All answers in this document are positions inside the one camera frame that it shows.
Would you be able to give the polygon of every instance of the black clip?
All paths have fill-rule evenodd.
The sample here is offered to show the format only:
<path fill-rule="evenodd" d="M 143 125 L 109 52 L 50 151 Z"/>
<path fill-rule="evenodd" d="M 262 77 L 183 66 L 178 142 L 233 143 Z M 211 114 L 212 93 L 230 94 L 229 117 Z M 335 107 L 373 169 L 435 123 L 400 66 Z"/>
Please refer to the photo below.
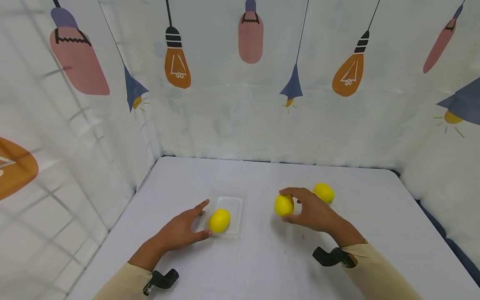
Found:
<path fill-rule="evenodd" d="M 174 269 L 171 269 L 165 276 L 163 276 L 159 271 L 153 271 L 152 279 L 144 287 L 144 295 L 150 295 L 150 292 L 154 286 L 162 289 L 171 288 L 178 278 L 179 273 Z"/>
<path fill-rule="evenodd" d="M 356 266 L 348 253 L 343 252 L 339 247 L 334 248 L 330 253 L 320 247 L 317 247 L 312 256 L 316 261 L 325 267 L 330 267 L 336 265 L 337 263 L 342 263 L 349 269 Z"/>

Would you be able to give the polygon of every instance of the white table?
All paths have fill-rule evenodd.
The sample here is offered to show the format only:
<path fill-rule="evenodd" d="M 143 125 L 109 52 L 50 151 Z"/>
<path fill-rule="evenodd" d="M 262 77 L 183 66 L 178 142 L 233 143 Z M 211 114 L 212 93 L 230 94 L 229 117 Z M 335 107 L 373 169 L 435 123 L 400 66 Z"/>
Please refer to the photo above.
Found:
<path fill-rule="evenodd" d="M 362 299 L 339 265 L 322 267 L 312 258 L 317 246 L 336 246 L 329 236 L 285 224 L 273 213 L 279 189 L 325 182 L 336 194 L 332 208 L 425 299 L 480 299 L 480 289 L 388 170 L 177 157 L 157 162 L 67 299 L 91 299 L 145 240 L 222 182 L 247 189 L 243 238 L 212 238 L 168 253 L 157 270 L 175 268 L 180 278 L 151 298 Z"/>

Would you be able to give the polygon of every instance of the lemon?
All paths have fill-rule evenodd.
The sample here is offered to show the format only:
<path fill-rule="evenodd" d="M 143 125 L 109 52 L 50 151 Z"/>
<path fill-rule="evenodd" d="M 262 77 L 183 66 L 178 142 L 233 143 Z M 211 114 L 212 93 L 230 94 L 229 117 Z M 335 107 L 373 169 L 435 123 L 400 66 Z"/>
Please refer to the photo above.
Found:
<path fill-rule="evenodd" d="M 275 199 L 273 208 L 277 215 L 291 215 L 293 214 L 293 198 L 290 195 L 278 195 Z"/>
<path fill-rule="evenodd" d="M 224 232 L 229 224 L 230 213 L 228 213 L 228 211 L 225 209 L 217 209 L 208 221 L 208 226 L 214 233 Z"/>
<path fill-rule="evenodd" d="M 313 193 L 318 196 L 318 198 L 322 199 L 323 202 L 329 204 L 332 203 L 333 198 L 335 195 L 333 194 L 333 190 L 326 185 L 325 183 L 317 183 L 315 184 L 315 188 L 313 189 Z"/>

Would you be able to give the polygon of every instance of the plastic container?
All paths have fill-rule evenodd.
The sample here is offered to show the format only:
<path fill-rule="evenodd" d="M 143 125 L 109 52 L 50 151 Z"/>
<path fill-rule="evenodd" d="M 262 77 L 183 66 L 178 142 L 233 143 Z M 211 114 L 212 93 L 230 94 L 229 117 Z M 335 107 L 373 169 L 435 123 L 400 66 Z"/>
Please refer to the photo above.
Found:
<path fill-rule="evenodd" d="M 216 233 L 214 236 L 227 239 L 241 237 L 247 202 L 246 189 L 236 185 L 215 185 L 210 191 L 209 199 L 210 203 L 204 209 L 205 214 L 201 228 L 209 230 L 210 217 L 217 209 L 223 208 L 230 213 L 230 224 L 224 232 Z"/>

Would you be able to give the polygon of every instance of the fabric wall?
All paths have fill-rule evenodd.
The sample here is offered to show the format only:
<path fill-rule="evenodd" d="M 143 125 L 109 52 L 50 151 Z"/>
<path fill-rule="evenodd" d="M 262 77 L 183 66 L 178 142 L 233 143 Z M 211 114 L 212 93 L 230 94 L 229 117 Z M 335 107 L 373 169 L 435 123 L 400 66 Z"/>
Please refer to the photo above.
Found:
<path fill-rule="evenodd" d="M 63 299 L 162 155 L 395 168 L 479 266 L 479 19 L 470 0 L 1 1 L 0 296 Z"/>
<path fill-rule="evenodd" d="M 170 0 L 186 87 L 165 70 L 166 1 L 114 2 L 156 89 L 166 155 L 397 169 L 480 265 L 480 3 L 257 0 L 249 31 L 251 0 Z M 358 83 L 357 46 L 351 93 L 339 83 Z"/>
<path fill-rule="evenodd" d="M 162 155 L 152 121 L 129 107 L 142 70 L 120 56 L 98 1 L 58 4 L 0 3 L 5 300 L 63 299 Z"/>

